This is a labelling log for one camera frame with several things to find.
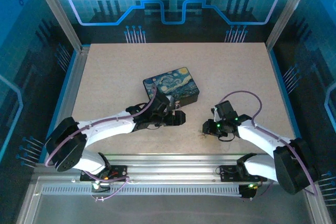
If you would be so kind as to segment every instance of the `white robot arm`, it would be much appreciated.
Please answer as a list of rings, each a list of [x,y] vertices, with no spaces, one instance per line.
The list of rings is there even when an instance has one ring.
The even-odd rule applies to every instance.
[[[107,137],[146,129],[151,124],[182,125],[185,123],[185,113],[173,111],[173,104],[174,101],[170,95],[165,96],[155,88],[149,103],[128,107],[114,116],[82,122],[65,118],[46,142],[49,153],[46,166],[51,166],[49,162],[52,161],[59,172],[76,168],[99,178],[108,178],[111,169],[104,155],[91,152],[86,148]]]
[[[209,119],[203,124],[204,134],[214,135],[220,139],[232,133],[255,144],[268,154],[251,153],[240,158],[237,161],[237,171],[242,178],[249,175],[269,178],[277,181],[290,194],[297,193],[320,178],[320,172],[304,140],[300,138],[291,140],[257,125],[247,115],[238,116],[229,101],[215,105],[211,112],[214,119]],[[293,155],[293,149],[300,161],[303,161],[304,168],[297,156]]]

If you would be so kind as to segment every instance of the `blue wall panel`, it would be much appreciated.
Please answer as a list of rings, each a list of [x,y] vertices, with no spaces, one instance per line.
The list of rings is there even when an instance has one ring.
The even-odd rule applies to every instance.
[[[145,30],[146,42],[265,41],[287,0],[60,1],[81,41],[89,44],[133,42],[131,32],[137,31],[127,30],[132,25]]]
[[[336,10],[335,0],[301,0],[274,52],[301,136],[322,173],[336,175]],[[327,205],[336,189],[323,186]],[[330,206],[336,217],[336,211]]]
[[[0,223],[15,223],[73,48],[45,0],[0,8]]]

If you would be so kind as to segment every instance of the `box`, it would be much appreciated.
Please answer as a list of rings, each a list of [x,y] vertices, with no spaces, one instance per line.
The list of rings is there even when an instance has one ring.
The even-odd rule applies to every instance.
[[[162,93],[174,98],[176,109],[196,102],[200,92],[186,67],[143,80],[150,99],[153,97],[153,83]]]

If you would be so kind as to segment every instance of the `beige table surface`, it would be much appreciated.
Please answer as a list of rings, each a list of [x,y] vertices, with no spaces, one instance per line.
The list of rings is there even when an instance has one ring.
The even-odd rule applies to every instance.
[[[76,121],[98,119],[148,102],[142,80],[180,67],[188,67],[200,90],[196,103],[182,107],[185,124],[113,136],[88,149],[104,154],[262,153],[248,141],[222,143],[201,134],[202,124],[212,118],[211,107],[235,90],[261,98],[259,124],[294,137],[264,43],[92,44],[72,116]],[[248,94],[229,100],[238,114],[252,116],[258,109]]]

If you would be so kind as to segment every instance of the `wire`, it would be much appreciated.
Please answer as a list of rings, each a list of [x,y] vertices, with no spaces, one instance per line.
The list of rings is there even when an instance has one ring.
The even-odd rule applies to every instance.
[[[256,94],[254,94],[254,93],[252,93],[252,92],[250,92],[250,91],[246,91],[246,90],[238,90],[238,91],[231,92],[231,93],[227,94],[226,96],[224,96],[224,97],[221,99],[221,101],[220,101],[219,103],[222,103],[228,96],[230,96],[230,95],[232,95],[232,94],[235,94],[235,93],[248,93],[248,94],[253,95],[255,98],[257,98],[257,100],[258,100],[258,102],[259,102],[259,109],[258,109],[258,111],[252,116],[252,120],[251,120],[252,125],[253,125],[256,129],[258,129],[259,131],[261,131],[261,132],[263,132],[263,133],[269,135],[270,137],[273,137],[273,138],[276,139],[276,140],[279,140],[282,144],[284,144],[284,145],[285,145],[285,146],[286,146],[286,147],[293,153],[293,155],[295,156],[295,158],[296,158],[297,161],[299,162],[299,164],[300,164],[300,166],[301,166],[303,172],[305,173],[305,175],[306,175],[306,177],[307,177],[307,179],[308,179],[308,181],[309,181],[311,187],[313,188],[313,193],[314,193],[314,195],[317,196],[317,195],[318,195],[318,192],[317,192],[316,186],[315,186],[315,184],[314,184],[314,181],[313,181],[313,179],[311,178],[311,176],[310,176],[310,174],[309,174],[309,172],[308,172],[308,170],[307,170],[305,164],[303,163],[301,157],[300,157],[299,154],[294,150],[294,148],[293,148],[292,146],[290,146],[290,145],[289,145],[285,140],[283,140],[282,138],[280,138],[280,137],[274,135],[273,133],[271,133],[271,132],[269,132],[269,131],[267,131],[267,130],[264,130],[264,129],[258,127],[258,126],[255,124],[254,119],[255,119],[256,116],[261,112],[262,107],[263,107],[263,103],[261,102],[261,99],[259,98],[259,96],[257,96]]]
[[[262,110],[262,107],[263,107],[263,103],[261,102],[261,99],[259,98],[259,96],[257,96],[256,94],[252,93],[251,91],[247,91],[247,90],[237,90],[237,91],[233,91],[229,94],[227,94],[226,96],[224,96],[221,101],[219,103],[222,103],[227,97],[229,97],[230,95],[232,94],[235,94],[235,93],[247,93],[247,94],[251,94],[253,95],[255,98],[257,98],[258,102],[259,102],[259,109],[258,111],[252,116],[252,124],[253,126],[255,126],[255,123],[254,123],[254,119],[256,118],[256,116],[261,112]]]
[[[217,169],[218,168],[221,168],[220,166],[218,166],[216,169],[215,169],[215,173],[217,174],[217,175],[221,175],[221,173],[218,173],[217,172]],[[222,168],[222,170],[224,171],[223,173],[231,173],[231,174],[235,174],[235,173],[237,173],[238,171],[236,170],[235,172],[229,172],[228,170],[226,170],[226,169],[224,169],[224,168]]]
[[[109,191],[109,190],[111,190],[111,188],[109,187],[109,188],[107,188],[107,189],[105,189],[105,190],[103,190],[103,191],[98,191],[98,193],[105,193],[106,191]]]
[[[84,131],[84,130],[87,130],[93,126],[96,126],[98,124],[101,124],[101,123],[105,123],[105,122],[110,122],[110,121],[114,121],[114,120],[123,120],[123,119],[128,119],[128,118],[134,118],[138,115],[141,115],[143,112],[145,112],[153,103],[154,99],[155,99],[155,96],[156,96],[156,92],[157,92],[157,88],[156,88],[156,85],[153,85],[152,86],[152,89],[153,89],[153,97],[152,99],[149,101],[149,103],[138,113],[136,114],[133,114],[133,115],[126,115],[126,116],[121,116],[121,117],[113,117],[113,118],[106,118],[106,119],[102,119],[102,120],[99,120],[99,121],[96,121],[92,124],[88,124],[88,125],[85,125],[84,127],[76,130],[75,132],[73,132],[72,134],[70,134],[69,136],[67,136],[53,151],[52,153],[50,153],[50,155],[48,156],[46,162],[45,162],[45,166],[46,167],[52,167],[53,165],[50,165],[50,161],[51,159],[56,155],[56,153],[62,148],[63,145],[65,145],[69,140],[71,140],[74,136],[76,136],[78,133]]]
[[[106,200],[106,199],[112,198],[112,197],[115,196],[118,192],[120,192],[122,188],[124,188],[124,186],[128,183],[128,181],[129,181],[129,177],[126,178],[125,183],[122,184],[121,187],[120,187],[118,190],[116,190],[113,194],[111,194],[111,195],[109,195],[109,196],[106,196],[106,197],[104,197],[104,198],[101,197],[100,199],[99,199],[98,197],[95,198],[93,195],[91,195],[91,197],[94,198],[96,201],[97,201],[97,200],[99,200],[99,201],[104,201],[104,200]]]
[[[220,139],[221,136],[218,137],[218,140],[221,141],[221,142],[224,142],[224,143],[227,143],[227,142],[231,142],[233,139],[235,139],[235,135],[233,135],[233,138],[230,139],[230,140],[223,140],[223,139]]]
[[[160,126],[158,126],[157,128],[155,128],[155,129],[151,129],[151,128],[146,128],[147,130],[151,130],[151,131],[155,131],[155,130],[157,130],[157,129],[159,129],[161,127],[161,125]]]
[[[106,199],[109,199],[109,198],[112,198],[114,195],[116,195],[118,192],[120,192],[120,190],[128,183],[130,177],[129,176],[123,176],[123,177],[120,177],[120,178],[111,178],[111,179],[101,179],[101,178],[98,178],[96,177],[95,175],[87,172],[86,170],[83,170],[83,172],[85,172],[90,178],[93,178],[97,181],[100,181],[100,182],[114,182],[114,181],[119,181],[119,180],[122,180],[122,179],[125,179],[125,183],[122,184],[122,186],[117,190],[115,191],[113,194],[105,197],[105,198],[95,198],[93,195],[91,195],[92,198],[94,198],[95,200],[100,200],[100,201],[104,201]]]
[[[265,193],[267,193],[269,190],[270,190],[270,188],[272,187],[272,185],[274,184],[274,181],[272,181],[269,185],[268,185],[268,187],[266,188],[266,190],[265,191],[263,191],[260,195],[258,195],[257,197],[260,197],[260,196],[262,196],[262,195],[265,195]]]

